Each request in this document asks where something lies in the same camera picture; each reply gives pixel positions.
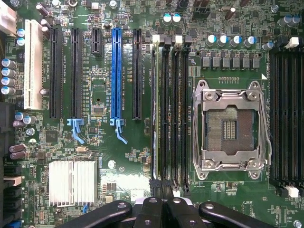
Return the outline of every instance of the microchip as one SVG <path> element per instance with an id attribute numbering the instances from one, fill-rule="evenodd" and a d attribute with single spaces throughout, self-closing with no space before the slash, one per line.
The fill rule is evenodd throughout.
<path id="1" fill-rule="evenodd" d="M 210 13 L 210 18 L 211 19 L 217 18 L 217 13 Z"/>
<path id="2" fill-rule="evenodd" d="M 239 33 L 239 26 L 233 26 L 232 33 Z"/>
<path id="3" fill-rule="evenodd" d="M 201 59 L 201 68 L 209 68 L 210 67 L 210 58 L 209 57 L 203 57 Z"/>
<path id="4" fill-rule="evenodd" d="M 46 131 L 46 142 L 57 143 L 58 142 L 58 131 L 48 130 Z"/>
<path id="5" fill-rule="evenodd" d="M 196 30 L 195 29 L 190 29 L 189 30 L 189 36 L 191 36 L 193 38 L 196 38 L 197 37 Z"/>
<path id="6" fill-rule="evenodd" d="M 18 49 L 16 51 L 16 62 L 24 63 L 24 50 L 23 49 Z"/>

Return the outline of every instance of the pcie slot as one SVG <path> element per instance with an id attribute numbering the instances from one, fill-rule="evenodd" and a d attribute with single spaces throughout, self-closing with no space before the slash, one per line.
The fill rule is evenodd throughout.
<path id="1" fill-rule="evenodd" d="M 133 114 L 134 120 L 142 119 L 142 30 L 133 30 Z"/>
<path id="2" fill-rule="evenodd" d="M 71 118 L 81 118 L 82 112 L 82 31 L 71 29 Z"/>
<path id="3" fill-rule="evenodd" d="M 111 118 L 110 125 L 116 126 L 116 136 L 119 140 L 127 144 L 128 141 L 122 137 L 122 126 L 124 119 L 122 119 L 122 29 L 112 29 L 112 95 L 111 95 Z"/>
<path id="4" fill-rule="evenodd" d="M 100 28 L 92 28 L 91 53 L 101 57 L 103 55 L 103 34 Z"/>
<path id="5" fill-rule="evenodd" d="M 42 43 L 41 25 L 25 20 L 24 109 L 41 110 L 42 97 Z"/>
<path id="6" fill-rule="evenodd" d="M 62 55 L 63 36 L 61 28 L 51 28 L 49 116 L 62 118 Z"/>

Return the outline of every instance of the heatsink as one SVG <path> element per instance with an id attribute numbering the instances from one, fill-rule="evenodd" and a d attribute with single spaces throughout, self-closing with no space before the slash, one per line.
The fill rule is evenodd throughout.
<path id="1" fill-rule="evenodd" d="M 41 25 L 25 20 L 24 109 L 41 110 L 42 43 Z"/>
<path id="2" fill-rule="evenodd" d="M 97 199 L 95 161 L 54 161 L 49 164 L 49 205 L 91 205 Z"/>

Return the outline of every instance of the black pcie slot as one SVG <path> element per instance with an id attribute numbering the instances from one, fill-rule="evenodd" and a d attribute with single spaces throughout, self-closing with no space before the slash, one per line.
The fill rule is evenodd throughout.
<path id="1" fill-rule="evenodd" d="M 167 152 L 168 148 L 168 80 L 169 80 L 169 51 L 170 46 L 164 46 L 162 49 L 161 61 L 161 137 L 160 137 L 160 150 L 161 150 L 161 179 L 167 178 Z"/>
<path id="2" fill-rule="evenodd" d="M 49 116 L 50 118 L 62 118 L 62 55 L 63 36 L 61 28 L 50 29 L 50 92 L 49 92 Z"/>
<path id="3" fill-rule="evenodd" d="M 172 50 L 172 96 L 171 96 L 171 176 L 178 183 L 178 123 L 179 123 L 179 50 Z"/>
<path id="4" fill-rule="evenodd" d="M 134 120 L 142 119 L 142 30 L 133 30 L 133 114 Z"/>
<path id="5" fill-rule="evenodd" d="M 103 55 L 103 34 L 100 28 L 92 28 L 91 53 L 101 57 Z"/>
<path id="6" fill-rule="evenodd" d="M 82 31 L 71 29 L 71 118 L 81 118 L 82 112 Z"/>

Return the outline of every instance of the green circuit board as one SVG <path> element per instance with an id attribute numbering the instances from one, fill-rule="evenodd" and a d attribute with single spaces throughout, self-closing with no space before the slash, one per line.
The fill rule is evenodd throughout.
<path id="1" fill-rule="evenodd" d="M 142 119 L 132 120 L 132 46 L 133 29 L 142 29 L 143 40 L 146 32 L 154 34 L 175 34 L 177 29 L 182 35 L 192 36 L 189 53 L 189 85 L 188 112 L 192 110 L 192 91 L 201 79 L 215 89 L 247 89 L 252 81 L 258 81 L 265 97 L 266 111 L 269 112 L 269 54 L 261 46 L 269 40 L 281 35 L 304 35 L 301 26 L 281 28 L 277 20 L 287 14 L 299 14 L 304 9 L 304 2 L 298 0 L 278 0 L 279 12 L 272 13 L 272 1 L 252 0 L 246 7 L 239 7 L 239 0 L 210 1 L 211 14 L 204 20 L 193 20 L 193 8 L 176 10 L 176 1 L 167 5 L 162 0 L 118 0 L 118 7 L 113 10 L 109 1 L 98 2 L 98 10 L 86 6 L 86 1 L 79 1 L 74 8 L 66 0 L 61 1 L 60 8 L 54 8 L 49 0 L 24 1 L 17 8 L 18 28 L 23 28 L 26 19 L 39 21 L 41 15 L 35 5 L 43 3 L 52 13 L 54 21 L 63 30 L 63 110 L 61 119 L 49 117 L 47 96 L 43 97 L 42 110 L 27 110 L 29 115 L 37 118 L 31 125 L 35 129 L 33 136 L 25 134 L 25 129 L 16 130 L 16 143 L 27 146 L 27 155 L 23 160 L 5 160 L 6 165 L 22 165 L 22 221 L 23 227 L 53 228 L 83 214 L 83 205 L 70 207 L 54 207 L 49 205 L 48 195 L 48 164 L 54 161 L 96 161 L 98 164 L 97 200 L 89 210 L 94 210 L 112 200 L 125 200 L 134 203 L 138 197 L 150 196 L 149 179 L 153 175 L 151 167 L 151 67 L 152 54 L 146 51 L 152 40 L 146 40 L 142 51 Z M 237 13 L 232 20 L 225 20 L 223 6 L 235 6 Z M 163 26 L 162 17 L 165 13 L 178 12 L 181 21 L 178 26 Z M 113 27 L 123 28 L 123 67 L 122 67 L 122 115 L 125 119 L 122 135 L 128 143 L 118 140 L 115 128 L 110 126 L 111 112 L 111 70 L 112 70 L 112 37 L 111 29 L 105 29 L 103 23 L 109 22 Z M 103 32 L 103 56 L 91 54 L 92 27 L 99 27 Z M 79 137 L 85 141 L 80 144 L 74 140 L 71 126 L 67 125 L 70 118 L 71 103 L 71 28 L 79 28 L 84 32 L 82 64 L 82 118 Z M 219 48 L 216 45 L 207 47 L 205 40 L 208 35 L 228 37 L 240 35 L 255 36 L 256 43 L 250 48 L 231 49 L 228 45 Z M 7 37 L 5 56 L 16 59 L 23 47 L 16 46 L 14 38 Z M 220 57 L 255 57 L 260 59 L 260 66 L 255 70 L 220 70 L 203 69 L 202 56 Z M 50 88 L 49 64 L 50 43 L 43 41 L 43 88 Z M 23 89 L 24 71 L 22 61 L 18 64 L 16 89 Z M 19 101 L 21 95 L 6 97 L 6 101 Z M 187 136 L 192 139 L 191 127 Z M 108 163 L 115 161 L 115 167 L 109 168 Z M 156 162 L 156 176 L 159 176 L 160 162 Z M 244 214 L 277 227 L 293 227 L 295 220 L 303 219 L 304 198 L 282 198 L 276 194 L 275 188 L 268 182 L 269 166 L 266 165 L 257 180 L 249 178 L 247 172 L 213 172 L 206 180 L 199 180 L 189 153 L 189 196 L 198 207 L 202 202 L 211 200 L 233 208 Z M 109 189 L 108 183 L 115 183 L 115 189 Z M 177 188 L 177 195 L 183 196 L 182 188 Z"/>

